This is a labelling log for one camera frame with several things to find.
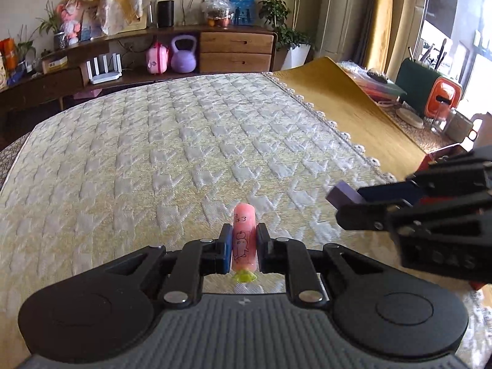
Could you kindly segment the pink sausage snack tube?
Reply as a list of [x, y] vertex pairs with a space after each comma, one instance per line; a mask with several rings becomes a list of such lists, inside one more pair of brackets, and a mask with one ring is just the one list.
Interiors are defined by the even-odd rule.
[[236, 282], [249, 283], [256, 279], [256, 227], [255, 208], [240, 202], [233, 211], [232, 270]]

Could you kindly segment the purple prism block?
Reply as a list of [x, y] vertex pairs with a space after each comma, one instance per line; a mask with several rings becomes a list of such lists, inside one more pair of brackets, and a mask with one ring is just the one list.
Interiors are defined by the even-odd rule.
[[363, 197], [344, 181], [339, 181], [328, 191], [326, 200], [336, 209], [365, 202]]

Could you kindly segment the red storage box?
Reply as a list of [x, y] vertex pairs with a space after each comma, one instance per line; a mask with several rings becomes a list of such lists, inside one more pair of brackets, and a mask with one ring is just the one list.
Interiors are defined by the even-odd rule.
[[465, 279], [474, 290], [491, 283], [491, 146], [440, 149], [425, 157], [413, 181], [417, 202], [436, 223], [432, 234], [461, 237], [453, 244], [446, 276]]

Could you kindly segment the yellow wood-grain mat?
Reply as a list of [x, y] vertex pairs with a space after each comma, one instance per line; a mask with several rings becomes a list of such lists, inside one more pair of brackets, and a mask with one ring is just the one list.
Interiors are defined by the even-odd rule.
[[425, 152], [330, 58], [316, 58], [274, 76], [336, 122], [352, 143], [364, 146], [383, 171], [401, 180], [423, 161]]

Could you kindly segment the grey green mug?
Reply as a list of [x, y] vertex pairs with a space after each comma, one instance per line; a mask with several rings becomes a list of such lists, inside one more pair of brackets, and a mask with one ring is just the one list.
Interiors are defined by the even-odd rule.
[[478, 134], [473, 125], [470, 119], [452, 108], [444, 128], [444, 135], [458, 143], [464, 142], [465, 139], [474, 142]]

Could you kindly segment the white ceramic pitcher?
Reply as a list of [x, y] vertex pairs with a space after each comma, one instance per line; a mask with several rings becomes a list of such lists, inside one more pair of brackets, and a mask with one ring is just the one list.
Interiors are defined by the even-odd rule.
[[490, 113], [477, 113], [471, 119], [472, 125], [479, 121], [477, 130], [471, 129], [468, 139], [473, 143], [473, 148], [481, 148], [492, 144], [492, 115]]

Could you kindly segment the cream quilted tablecloth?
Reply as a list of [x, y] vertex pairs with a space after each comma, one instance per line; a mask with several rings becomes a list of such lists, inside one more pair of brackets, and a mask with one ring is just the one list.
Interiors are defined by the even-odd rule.
[[[181, 78], [99, 97], [39, 123], [1, 190], [1, 368], [63, 367], [27, 358], [18, 314], [29, 296], [146, 246], [216, 238], [248, 202], [273, 238], [320, 250], [339, 243], [399, 266], [385, 233], [347, 232], [324, 199], [338, 180], [358, 188], [412, 173], [424, 152], [375, 104], [376, 148], [362, 145], [269, 74]], [[288, 307], [281, 275], [204, 279], [204, 308], [164, 319], [149, 352], [102, 368], [390, 368], [322, 330], [320, 314]]]

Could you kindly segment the purple kettlebell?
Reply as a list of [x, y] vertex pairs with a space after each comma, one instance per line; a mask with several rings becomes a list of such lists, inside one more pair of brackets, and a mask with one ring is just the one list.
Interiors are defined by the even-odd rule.
[[[178, 49], [177, 42], [190, 41], [192, 42], [192, 48], [190, 49]], [[171, 41], [171, 67], [176, 73], [192, 73], [197, 67], [197, 59], [195, 56], [195, 50], [197, 48], [197, 39], [192, 35], [178, 35]]]

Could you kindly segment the white wifi router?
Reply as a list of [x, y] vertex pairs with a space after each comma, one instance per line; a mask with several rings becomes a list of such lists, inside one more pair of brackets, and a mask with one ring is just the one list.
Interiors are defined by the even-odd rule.
[[120, 54], [102, 54], [85, 62], [88, 82], [99, 85], [113, 82], [123, 76]]

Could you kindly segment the pink toy suitcase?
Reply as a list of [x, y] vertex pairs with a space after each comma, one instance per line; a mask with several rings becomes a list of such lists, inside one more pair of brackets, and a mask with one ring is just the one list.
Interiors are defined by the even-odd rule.
[[168, 68], [169, 51], [156, 41], [146, 52], [147, 70], [150, 74], [165, 73]]

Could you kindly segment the potted green tree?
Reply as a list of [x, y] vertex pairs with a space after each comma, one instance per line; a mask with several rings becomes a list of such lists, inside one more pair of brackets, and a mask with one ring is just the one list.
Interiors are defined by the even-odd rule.
[[305, 64], [312, 42], [308, 34], [297, 29], [301, 0], [294, 0], [292, 8], [284, 0], [263, 0], [259, 3], [259, 18], [277, 36], [276, 51], [284, 60], [281, 70]]

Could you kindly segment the wooden tv cabinet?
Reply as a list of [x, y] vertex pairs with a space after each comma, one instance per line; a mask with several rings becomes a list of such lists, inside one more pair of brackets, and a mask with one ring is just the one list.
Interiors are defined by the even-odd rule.
[[[190, 75], [218, 73], [259, 73], [274, 66], [277, 36], [260, 27], [213, 28], [208, 25], [188, 25], [174, 28], [149, 28], [124, 32], [111, 37], [80, 42], [42, 58], [49, 63], [66, 60], [66, 64], [52, 73], [25, 78], [1, 90], [1, 113], [33, 108], [53, 100], [97, 88], [122, 88], [182, 77], [168, 68], [163, 74], [150, 74], [146, 68], [146, 51], [160, 42], [173, 54], [175, 48], [190, 48], [196, 68]], [[110, 69], [113, 55], [121, 56], [123, 74], [120, 78], [98, 85], [89, 77], [98, 68]]]

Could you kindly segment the black cylindrical speaker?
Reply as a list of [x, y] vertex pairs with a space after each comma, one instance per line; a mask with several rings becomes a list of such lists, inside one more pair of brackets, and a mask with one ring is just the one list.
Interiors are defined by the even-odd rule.
[[158, 28], [172, 28], [174, 26], [174, 1], [163, 0], [157, 2]]

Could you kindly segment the clear fruit container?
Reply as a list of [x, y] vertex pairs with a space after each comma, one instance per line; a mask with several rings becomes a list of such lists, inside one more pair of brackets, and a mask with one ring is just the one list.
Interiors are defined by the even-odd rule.
[[234, 9], [229, 0], [204, 0], [201, 10], [210, 27], [227, 28], [233, 22]]

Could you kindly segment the pink plush doll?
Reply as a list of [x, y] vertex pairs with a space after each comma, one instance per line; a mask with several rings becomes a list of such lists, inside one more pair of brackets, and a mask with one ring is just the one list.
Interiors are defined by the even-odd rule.
[[82, 21], [82, 3], [80, 0], [62, 0], [55, 12], [61, 19], [60, 29], [63, 31], [68, 45], [72, 46], [79, 42]]

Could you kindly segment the orange gift bag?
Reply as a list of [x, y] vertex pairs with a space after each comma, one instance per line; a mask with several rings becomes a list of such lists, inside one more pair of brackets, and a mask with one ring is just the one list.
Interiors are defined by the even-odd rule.
[[12, 38], [5, 38], [0, 42], [1, 53], [4, 58], [5, 68], [12, 72], [18, 65], [16, 45]]

